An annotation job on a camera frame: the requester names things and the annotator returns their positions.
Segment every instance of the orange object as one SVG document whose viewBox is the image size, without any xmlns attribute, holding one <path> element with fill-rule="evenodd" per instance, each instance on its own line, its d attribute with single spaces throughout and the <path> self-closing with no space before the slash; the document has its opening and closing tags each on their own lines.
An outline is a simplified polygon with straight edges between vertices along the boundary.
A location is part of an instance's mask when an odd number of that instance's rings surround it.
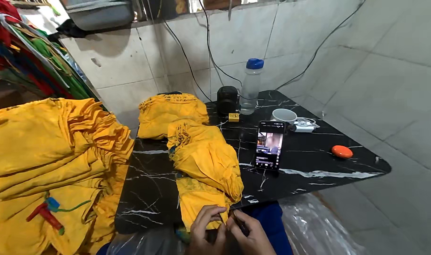
<svg viewBox="0 0 431 255">
<path fill-rule="evenodd" d="M 335 156 L 342 158 L 351 158 L 352 155 L 354 155 L 350 148 L 342 145 L 335 145 L 334 147 L 332 147 L 332 153 Z"/>
</svg>

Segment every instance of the stack of yellow shirts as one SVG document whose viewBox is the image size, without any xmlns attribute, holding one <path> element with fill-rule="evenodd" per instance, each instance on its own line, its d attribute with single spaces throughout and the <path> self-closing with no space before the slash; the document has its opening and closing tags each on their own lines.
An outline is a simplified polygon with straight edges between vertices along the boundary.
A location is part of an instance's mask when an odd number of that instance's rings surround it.
<svg viewBox="0 0 431 255">
<path fill-rule="evenodd" d="M 243 183 L 234 148 L 227 144 L 216 126 L 205 126 L 193 119 L 177 119 L 168 125 L 170 159 L 174 167 L 190 176 L 176 180 L 181 217 L 190 227 L 205 205 L 229 208 L 242 198 Z M 228 210 L 220 214 L 228 219 Z M 216 229 L 211 222 L 207 229 Z"/>
<path fill-rule="evenodd" d="M 94 99 L 46 99 L 0 110 L 0 255 L 95 253 L 114 232 L 134 141 Z M 59 235 L 38 215 L 44 195 L 71 212 L 52 213 Z"/>
<path fill-rule="evenodd" d="M 139 138 L 163 139 L 167 137 L 168 124 L 188 116 L 199 123 L 208 123 L 206 105 L 187 93 L 161 94 L 148 98 L 139 105 Z"/>
<path fill-rule="evenodd" d="M 236 152 L 218 127 L 204 125 L 209 118 L 203 102 L 186 93 L 157 95 L 139 109 L 138 137 L 167 137 L 175 169 L 190 176 L 176 180 L 187 231 L 204 205 L 229 207 L 241 200 L 243 184 Z M 228 211 L 221 216 L 226 221 Z M 207 229 L 219 225 L 212 222 Z"/>
</svg>

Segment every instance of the hand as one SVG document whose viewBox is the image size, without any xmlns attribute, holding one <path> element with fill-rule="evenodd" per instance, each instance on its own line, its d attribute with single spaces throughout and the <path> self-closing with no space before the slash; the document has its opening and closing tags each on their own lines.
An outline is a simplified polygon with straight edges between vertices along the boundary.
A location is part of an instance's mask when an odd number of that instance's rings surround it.
<svg viewBox="0 0 431 255">
<path fill-rule="evenodd" d="M 225 245 L 225 223 L 218 227 L 217 239 L 210 244 L 205 239 L 206 227 L 211 221 L 222 221 L 220 213 L 226 211 L 226 207 L 203 206 L 190 227 L 190 245 L 185 250 L 186 255 L 221 255 Z"/>
<path fill-rule="evenodd" d="M 245 222 L 245 225 L 250 230 L 250 234 L 245 236 L 232 217 L 226 222 L 228 229 L 238 240 L 244 254 L 276 255 L 261 223 L 257 219 L 238 210 L 235 210 L 234 214 L 239 220 Z"/>
</svg>

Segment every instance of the plastic water bottle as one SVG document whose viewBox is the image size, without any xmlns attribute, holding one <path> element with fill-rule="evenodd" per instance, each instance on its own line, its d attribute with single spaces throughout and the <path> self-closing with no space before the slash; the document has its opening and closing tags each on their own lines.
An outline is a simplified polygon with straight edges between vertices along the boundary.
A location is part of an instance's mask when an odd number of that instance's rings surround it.
<svg viewBox="0 0 431 255">
<path fill-rule="evenodd" d="M 263 71 L 264 61 L 262 59 L 249 59 L 245 67 L 245 79 L 242 83 L 241 97 L 241 114 L 249 115 L 255 111 L 256 101 L 261 85 L 260 74 Z"/>
</svg>

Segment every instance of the black marble table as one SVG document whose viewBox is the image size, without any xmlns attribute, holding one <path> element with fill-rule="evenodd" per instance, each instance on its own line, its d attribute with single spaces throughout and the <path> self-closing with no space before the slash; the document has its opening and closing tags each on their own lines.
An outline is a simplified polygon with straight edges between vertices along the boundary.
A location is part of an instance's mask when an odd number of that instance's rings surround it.
<svg viewBox="0 0 431 255">
<path fill-rule="evenodd" d="M 240 122 L 219 117 L 215 103 L 207 103 L 209 121 L 222 131 L 226 142 L 238 154 L 244 184 L 242 200 L 234 207 L 308 193 L 379 177 L 390 165 L 356 141 L 319 119 L 277 91 L 263 91 L 251 115 Z M 253 166 L 258 122 L 269 120 L 272 111 L 286 108 L 299 117 L 316 119 L 313 133 L 286 134 L 282 144 L 280 171 Z M 173 162 L 168 159 L 167 140 L 136 139 L 131 163 L 115 217 L 116 230 L 133 233 L 181 221 Z M 331 153 L 334 145 L 344 145 L 353 158 L 341 159 Z"/>
</svg>

